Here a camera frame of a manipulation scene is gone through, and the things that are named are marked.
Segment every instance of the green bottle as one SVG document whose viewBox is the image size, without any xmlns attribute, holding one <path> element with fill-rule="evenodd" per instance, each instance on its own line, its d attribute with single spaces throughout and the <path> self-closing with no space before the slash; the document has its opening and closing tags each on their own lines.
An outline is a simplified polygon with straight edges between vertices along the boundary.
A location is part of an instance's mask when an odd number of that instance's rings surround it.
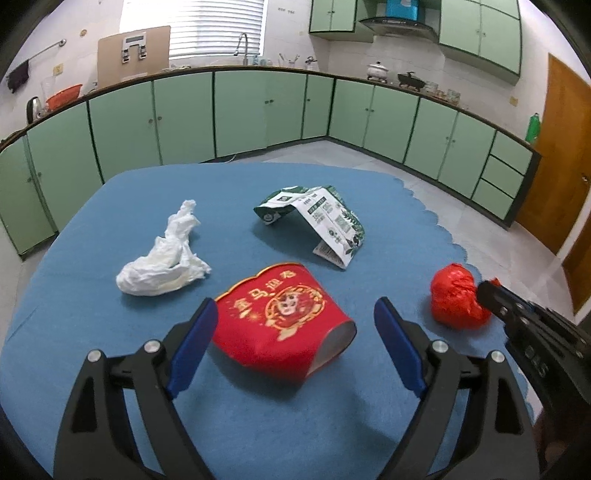
<svg viewBox="0 0 591 480">
<path fill-rule="evenodd" d="M 534 143 L 540 134 L 540 116 L 535 113 L 530 118 L 530 125 L 527 128 L 527 134 L 525 135 L 525 141 L 527 143 Z"/>
</svg>

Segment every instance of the faucet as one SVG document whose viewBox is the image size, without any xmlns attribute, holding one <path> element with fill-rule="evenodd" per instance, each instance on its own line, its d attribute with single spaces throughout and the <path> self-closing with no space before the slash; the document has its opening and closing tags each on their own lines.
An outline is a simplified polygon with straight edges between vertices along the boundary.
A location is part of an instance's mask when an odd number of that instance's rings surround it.
<svg viewBox="0 0 591 480">
<path fill-rule="evenodd" d="M 242 41 L 242 37 L 244 37 L 244 40 L 246 42 L 244 48 L 244 60 L 242 60 L 242 64 L 248 65 L 248 58 L 246 57 L 248 55 L 248 35 L 244 32 L 240 34 L 240 38 L 238 39 L 238 45 L 236 46 L 236 51 L 234 52 L 234 56 L 238 57 L 238 49 L 240 48 L 240 42 Z"/>
</svg>

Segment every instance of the white pot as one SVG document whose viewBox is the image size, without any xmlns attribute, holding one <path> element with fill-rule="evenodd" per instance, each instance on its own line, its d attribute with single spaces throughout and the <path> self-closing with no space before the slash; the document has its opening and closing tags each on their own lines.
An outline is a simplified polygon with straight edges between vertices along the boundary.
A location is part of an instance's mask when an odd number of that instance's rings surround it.
<svg viewBox="0 0 591 480">
<path fill-rule="evenodd" d="M 376 63 L 368 65 L 368 77 L 386 80 L 388 77 L 388 69 L 377 61 Z"/>
</svg>

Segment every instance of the tiled floor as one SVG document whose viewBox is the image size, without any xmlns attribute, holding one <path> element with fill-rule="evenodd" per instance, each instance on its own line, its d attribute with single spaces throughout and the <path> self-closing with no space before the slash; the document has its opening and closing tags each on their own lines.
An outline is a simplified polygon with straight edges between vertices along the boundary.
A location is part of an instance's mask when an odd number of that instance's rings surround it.
<svg viewBox="0 0 591 480">
<path fill-rule="evenodd" d="M 453 236 L 455 243 L 467 250 L 468 261 L 481 271 L 483 278 L 497 277 L 517 295 L 547 306 L 573 319 L 564 271 L 556 257 L 521 225 L 508 230 L 494 224 L 480 213 L 411 174 L 329 141 L 317 141 L 269 151 L 263 155 L 238 158 L 238 162 L 312 163 L 357 168 L 387 173 L 400 178 L 428 210 L 439 216 L 439 224 Z M 4 229 L 0 228 L 0 345 L 18 298 L 46 249 L 21 263 Z M 539 403 L 531 398 L 534 410 Z"/>
</svg>

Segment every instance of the screw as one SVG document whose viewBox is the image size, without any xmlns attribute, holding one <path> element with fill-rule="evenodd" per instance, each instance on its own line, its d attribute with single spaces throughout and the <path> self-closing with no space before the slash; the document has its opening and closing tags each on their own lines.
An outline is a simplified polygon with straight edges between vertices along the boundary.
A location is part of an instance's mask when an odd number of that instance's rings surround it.
<svg viewBox="0 0 591 480">
<path fill-rule="evenodd" d="M 144 344 L 144 350 L 148 353 L 156 353 L 160 350 L 160 342 L 158 340 L 148 340 Z"/>
<path fill-rule="evenodd" d="M 498 364 L 501 364 L 505 361 L 505 355 L 503 355 L 503 353 L 498 350 L 493 350 L 491 353 L 491 358 Z"/>
<path fill-rule="evenodd" d="M 449 350 L 447 343 L 442 340 L 435 340 L 431 344 L 431 346 L 433 347 L 433 350 L 435 350 L 437 353 L 445 353 Z"/>
<path fill-rule="evenodd" d="M 99 350 L 91 350 L 90 352 L 88 352 L 88 355 L 86 355 L 86 358 L 88 359 L 89 362 L 97 362 L 99 361 L 100 358 L 100 351 Z"/>
</svg>

